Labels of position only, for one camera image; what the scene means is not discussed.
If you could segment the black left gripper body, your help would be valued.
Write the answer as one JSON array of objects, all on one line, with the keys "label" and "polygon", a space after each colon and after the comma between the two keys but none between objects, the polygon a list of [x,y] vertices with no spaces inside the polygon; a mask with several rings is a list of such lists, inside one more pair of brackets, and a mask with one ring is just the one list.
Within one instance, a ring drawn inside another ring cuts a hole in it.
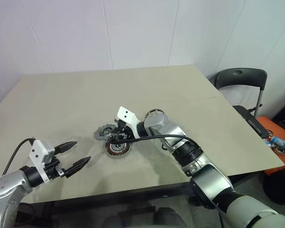
[{"label": "black left gripper body", "polygon": [[54,156],[49,163],[45,163],[43,170],[45,171],[49,180],[53,180],[57,177],[66,177],[66,170],[59,167],[60,160]]}]

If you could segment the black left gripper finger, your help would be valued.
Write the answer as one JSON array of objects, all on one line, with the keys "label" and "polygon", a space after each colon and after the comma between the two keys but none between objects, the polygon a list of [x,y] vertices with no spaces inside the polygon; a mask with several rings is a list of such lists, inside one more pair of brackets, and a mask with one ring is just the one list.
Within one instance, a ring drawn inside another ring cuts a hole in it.
[{"label": "black left gripper finger", "polygon": [[73,165],[70,168],[65,170],[65,177],[69,178],[78,171],[80,171],[90,161],[90,159],[91,157],[88,156],[73,163]]},{"label": "black left gripper finger", "polygon": [[77,144],[77,141],[69,141],[69,142],[65,142],[63,144],[60,144],[60,145],[58,145],[58,146],[56,146],[54,148],[55,149],[55,154],[64,153],[64,152],[70,150],[76,144]]}]

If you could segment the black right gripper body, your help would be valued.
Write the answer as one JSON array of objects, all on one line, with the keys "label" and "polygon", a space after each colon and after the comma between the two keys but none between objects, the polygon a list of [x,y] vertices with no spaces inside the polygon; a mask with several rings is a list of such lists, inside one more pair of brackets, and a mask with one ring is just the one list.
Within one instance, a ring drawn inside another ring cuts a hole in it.
[{"label": "black right gripper body", "polygon": [[126,124],[126,122],[122,121],[122,120],[114,120],[117,123],[117,130],[116,132],[120,132],[121,136],[121,140],[134,140],[135,136],[133,134],[132,129]]}]

